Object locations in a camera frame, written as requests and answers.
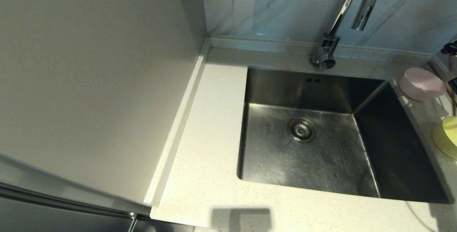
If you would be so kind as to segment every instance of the sink basin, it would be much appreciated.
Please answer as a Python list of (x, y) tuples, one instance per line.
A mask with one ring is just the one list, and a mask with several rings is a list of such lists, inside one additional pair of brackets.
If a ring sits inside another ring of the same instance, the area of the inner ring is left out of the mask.
[(449, 203), (387, 81), (248, 69), (238, 177)]

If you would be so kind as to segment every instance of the speckled quartz countertop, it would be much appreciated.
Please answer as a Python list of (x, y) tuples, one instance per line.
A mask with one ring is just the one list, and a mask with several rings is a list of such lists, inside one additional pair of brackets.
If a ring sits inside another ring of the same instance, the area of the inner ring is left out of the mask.
[(231, 231), (457, 231), (456, 204), (351, 196), (240, 180), (236, 175), (247, 67), (385, 79), (423, 141), (451, 198), (457, 163), (434, 146), (431, 133), (450, 115), (447, 97), (416, 102), (397, 79), (411, 64), (337, 59), (327, 71), (305, 55), (213, 48), (201, 77), (173, 168), (153, 219)]

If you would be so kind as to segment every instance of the marble tile backsplash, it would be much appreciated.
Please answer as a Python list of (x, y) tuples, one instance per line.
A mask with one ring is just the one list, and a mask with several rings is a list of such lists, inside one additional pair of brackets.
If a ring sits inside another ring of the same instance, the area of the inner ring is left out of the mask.
[[(204, 0), (211, 36), (319, 43), (343, 0)], [(341, 24), (340, 44), (435, 54), (457, 33), (455, 0), (377, 0), (364, 31)]]

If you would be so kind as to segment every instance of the faucet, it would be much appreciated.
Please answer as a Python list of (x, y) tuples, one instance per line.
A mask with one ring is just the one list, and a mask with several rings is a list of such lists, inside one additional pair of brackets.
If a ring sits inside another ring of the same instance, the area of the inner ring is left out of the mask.
[[(310, 63), (313, 66), (323, 69), (330, 69), (335, 66), (336, 62), (333, 58), (333, 52), (335, 51), (336, 45), (338, 45), (338, 42), (341, 38), (336, 36), (336, 32), (338, 31), (338, 28), (341, 25), (341, 21), (346, 15), (351, 3), (352, 0), (344, 0), (343, 5), (340, 8), (340, 12), (336, 17), (335, 22), (333, 22), (330, 32), (323, 34), (322, 45), (315, 49), (313, 55), (310, 58)], [(362, 0), (359, 12), (357, 13), (356, 18), (354, 19), (354, 23), (352, 24), (352, 29), (364, 29), (375, 3), (376, 0)]]

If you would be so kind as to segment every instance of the pink container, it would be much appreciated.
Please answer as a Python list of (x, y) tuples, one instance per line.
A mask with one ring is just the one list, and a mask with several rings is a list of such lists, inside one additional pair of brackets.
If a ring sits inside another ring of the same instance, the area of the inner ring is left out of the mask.
[(419, 68), (406, 70), (399, 85), (403, 93), (420, 102), (431, 100), (446, 93), (446, 86), (440, 78)]

